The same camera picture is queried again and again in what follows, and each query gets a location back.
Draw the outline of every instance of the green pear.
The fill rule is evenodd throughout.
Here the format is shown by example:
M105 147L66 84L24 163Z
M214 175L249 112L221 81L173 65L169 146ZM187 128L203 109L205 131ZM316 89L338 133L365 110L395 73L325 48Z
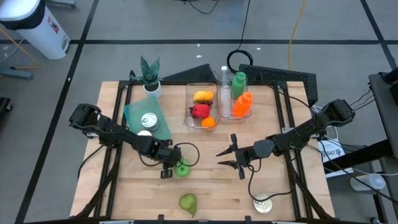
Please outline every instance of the green pear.
M189 161L186 159L182 159L182 163L178 162L177 165L174 167L174 171L179 177L187 177L190 173L190 167L186 166L189 165Z
M196 214L197 212L197 197L192 194L185 194L180 197L179 201L180 207L189 213L192 214L192 217Z

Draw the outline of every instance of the green bottle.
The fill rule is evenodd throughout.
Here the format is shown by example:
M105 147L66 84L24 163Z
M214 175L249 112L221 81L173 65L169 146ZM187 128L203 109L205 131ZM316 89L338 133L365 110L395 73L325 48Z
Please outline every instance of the green bottle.
M246 74L243 72L237 72L231 85L231 97L235 100L238 99L244 91L246 83Z

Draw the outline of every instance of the wooden tabletop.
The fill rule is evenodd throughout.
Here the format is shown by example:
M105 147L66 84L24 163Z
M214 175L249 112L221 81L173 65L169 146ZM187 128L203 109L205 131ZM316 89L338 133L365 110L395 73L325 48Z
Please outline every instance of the wooden tabletop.
M114 101L117 93L117 82L103 82L97 106L105 116L112 117ZM307 101L301 82L288 82L289 94ZM229 135L236 133L238 146L252 146L254 141L264 139L272 134L280 133L279 120L275 106L273 90L268 86L250 86L254 94L252 116L242 124L219 123L211 133L192 130L184 125L185 86L162 86L163 95L159 98L160 106L172 133L174 144L179 142L194 143L200 150L200 161L192 167L189 177L160 179L162 166L146 167L130 145L123 145L119 177L113 205L113 219L150 220L157 219L159 214L167 220L244 220L250 215L253 220L294 220L294 211L290 195L272 198L272 210L267 214L258 213L253 207L253 200L248 195L250 171L245 169L246 179L239 180L238 173L231 167L218 165L217 162L234 160L234 155L216 157L229 147ZM146 97L140 85L132 89L131 102ZM282 107L284 96L281 95ZM303 104L291 100L295 124L299 125L310 119L310 112ZM119 111L118 123L121 122L123 107ZM317 147L315 140L310 144ZM98 139L88 140L85 157L98 148ZM197 153L194 149L182 149L183 156L195 161ZM71 215L76 215L88 203L98 189L105 150L90 159L81 170ZM305 176L308 189L319 204L330 215L334 215L330 194L323 171L319 152L309 147L302 151ZM302 216L305 216L302 194L297 187ZM287 192L289 179L283 156L271 155L263 159L260 172L254 175L251 187L255 194L274 194ZM186 193L194 193L198 197L198 211L192 216L180 209L178 200ZM108 191L104 194L101 214L105 214Z

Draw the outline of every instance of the sticker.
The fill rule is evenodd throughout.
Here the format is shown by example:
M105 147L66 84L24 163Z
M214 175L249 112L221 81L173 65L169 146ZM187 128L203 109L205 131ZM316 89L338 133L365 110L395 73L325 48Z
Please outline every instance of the sticker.
M55 31L55 33L58 34L59 27L58 25L56 25L55 21L50 16L47 19L47 22L50 25L50 27Z

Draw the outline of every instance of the floor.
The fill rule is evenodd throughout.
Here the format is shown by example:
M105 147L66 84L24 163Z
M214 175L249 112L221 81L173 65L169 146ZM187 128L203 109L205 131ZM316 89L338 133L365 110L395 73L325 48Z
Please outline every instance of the floor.
M212 8L199 0L196 7ZM288 69L287 51L301 1L251 0L242 49L254 64ZM68 127L78 103L95 104L101 82L125 80L139 71L139 58L160 56L163 77L204 63L219 70L241 38L247 0L220 0L210 15L174 0L77 0L77 9L50 7L73 40L61 60L47 60L23 47L40 63L33 80L0 79L0 96L14 110L0 123L0 223L13 223L42 149L48 149L25 222L67 218L86 139ZM336 98L352 102L366 93L368 75L389 72L398 59L398 1L307 0L292 47L293 70L317 74L317 105ZM13 38L21 39L15 32ZM14 46L0 36L0 59ZM232 58L237 68L247 59ZM21 51L4 67L30 65ZM339 129L340 141L371 144L385 139L375 104L359 110ZM376 216L370 195L355 194L329 179L336 216L367 222ZM391 208L389 221L397 223Z

